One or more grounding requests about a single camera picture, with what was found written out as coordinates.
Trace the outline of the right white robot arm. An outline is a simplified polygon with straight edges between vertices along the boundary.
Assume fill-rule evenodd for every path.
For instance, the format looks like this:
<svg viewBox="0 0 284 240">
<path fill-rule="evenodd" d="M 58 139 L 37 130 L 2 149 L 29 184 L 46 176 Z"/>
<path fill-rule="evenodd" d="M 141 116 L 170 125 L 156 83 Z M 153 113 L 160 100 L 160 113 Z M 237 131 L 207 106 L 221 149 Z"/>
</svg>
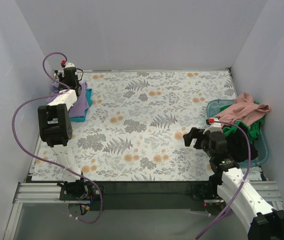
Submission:
<svg viewBox="0 0 284 240">
<path fill-rule="evenodd" d="M 209 178 L 208 194 L 222 198 L 247 231 L 250 240 L 284 240 L 284 210 L 276 210 L 244 178 L 232 144 L 215 129 L 192 128 L 183 136 L 185 146 L 195 140 L 194 148 L 210 158 L 214 174 Z"/>
</svg>

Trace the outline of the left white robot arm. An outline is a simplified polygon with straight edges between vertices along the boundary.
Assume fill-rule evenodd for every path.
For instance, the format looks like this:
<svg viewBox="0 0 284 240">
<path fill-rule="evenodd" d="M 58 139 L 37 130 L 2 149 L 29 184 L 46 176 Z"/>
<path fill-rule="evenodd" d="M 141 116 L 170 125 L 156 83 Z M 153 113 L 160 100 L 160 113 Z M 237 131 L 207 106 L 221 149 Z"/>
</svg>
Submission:
<svg viewBox="0 0 284 240">
<path fill-rule="evenodd" d="M 80 180 L 81 170 L 75 161 L 71 146 L 72 126 L 69 110 L 81 95 L 77 68 L 73 63 L 64 63 L 63 70 L 57 71 L 60 95 L 47 105 L 38 107 L 38 122 L 40 138 L 54 152 L 57 163 L 63 168 L 63 181 L 75 182 Z"/>
</svg>

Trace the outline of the purple t shirt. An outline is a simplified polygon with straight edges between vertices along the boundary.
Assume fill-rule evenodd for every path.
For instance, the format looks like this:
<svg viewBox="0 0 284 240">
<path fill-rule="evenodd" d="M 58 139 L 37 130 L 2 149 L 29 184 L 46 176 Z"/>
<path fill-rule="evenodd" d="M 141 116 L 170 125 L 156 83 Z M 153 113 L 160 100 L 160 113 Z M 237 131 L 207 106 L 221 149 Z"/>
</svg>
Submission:
<svg viewBox="0 0 284 240">
<path fill-rule="evenodd" d="M 86 89 L 87 84 L 81 84 L 82 91 L 80 97 L 76 96 L 75 90 L 62 90 L 63 94 L 58 96 L 50 96 L 47 100 L 48 106 L 57 106 L 58 104 L 66 104 L 68 110 L 68 115 L 70 118 L 80 117 L 84 115 L 84 111 L 88 108 L 88 103 L 86 101 Z"/>
</svg>

